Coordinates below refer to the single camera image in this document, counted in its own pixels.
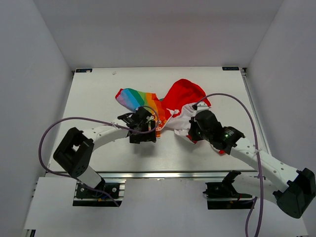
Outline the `red rainbow children's jacket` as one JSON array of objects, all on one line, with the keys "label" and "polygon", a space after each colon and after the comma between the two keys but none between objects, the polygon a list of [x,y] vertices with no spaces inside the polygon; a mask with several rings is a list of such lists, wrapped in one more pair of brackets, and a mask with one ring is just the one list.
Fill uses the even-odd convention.
[{"label": "red rainbow children's jacket", "polygon": [[135,111],[140,106],[153,108],[158,114],[158,118],[155,118],[158,122],[157,138],[163,129],[168,128],[187,142],[196,144],[197,140],[193,140],[189,135],[189,120],[194,116],[193,105],[205,96],[199,85],[187,79],[180,79],[171,86],[162,99],[158,99],[155,93],[132,88],[120,89],[115,98],[130,111]]}]

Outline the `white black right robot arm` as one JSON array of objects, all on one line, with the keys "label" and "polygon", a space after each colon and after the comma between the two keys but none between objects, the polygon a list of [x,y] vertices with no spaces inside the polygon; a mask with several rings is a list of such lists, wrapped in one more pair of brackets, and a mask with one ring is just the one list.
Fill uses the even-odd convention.
[{"label": "white black right robot arm", "polygon": [[299,219],[316,197],[315,174],[308,168],[298,170],[272,155],[257,150],[245,135],[231,126],[222,126],[210,110],[200,110],[190,119],[189,134],[196,141],[205,140],[215,149],[237,158],[261,172],[264,180],[230,171],[211,198],[248,194],[276,204],[285,214]]}]

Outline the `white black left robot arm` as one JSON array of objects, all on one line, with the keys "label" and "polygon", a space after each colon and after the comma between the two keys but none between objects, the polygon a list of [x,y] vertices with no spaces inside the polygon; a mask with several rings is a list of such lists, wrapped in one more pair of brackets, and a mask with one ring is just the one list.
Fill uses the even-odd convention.
[{"label": "white black left robot arm", "polygon": [[140,107],[133,113],[118,116],[109,125],[86,130],[73,127],[61,140],[53,159],[70,177],[86,185],[93,197],[102,196],[105,181],[89,165],[92,153],[118,139],[128,138],[131,144],[156,142],[156,118],[147,108]]}]

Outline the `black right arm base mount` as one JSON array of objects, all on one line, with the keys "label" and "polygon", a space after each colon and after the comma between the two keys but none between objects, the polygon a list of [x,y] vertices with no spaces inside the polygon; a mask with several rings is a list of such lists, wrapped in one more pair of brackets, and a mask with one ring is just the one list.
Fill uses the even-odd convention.
[{"label": "black right arm base mount", "polygon": [[238,193],[233,187],[240,171],[230,171],[221,182],[208,182],[203,195],[207,199],[208,210],[237,210],[250,209],[254,203],[254,197],[249,194]]}]

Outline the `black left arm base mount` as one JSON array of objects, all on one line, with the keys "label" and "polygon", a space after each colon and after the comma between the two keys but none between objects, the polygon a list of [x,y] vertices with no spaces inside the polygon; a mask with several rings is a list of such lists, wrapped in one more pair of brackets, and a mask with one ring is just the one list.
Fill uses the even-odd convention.
[{"label": "black left arm base mount", "polygon": [[81,182],[76,183],[73,206],[77,207],[120,207],[125,183],[119,180],[106,180],[104,185],[94,191]]}]

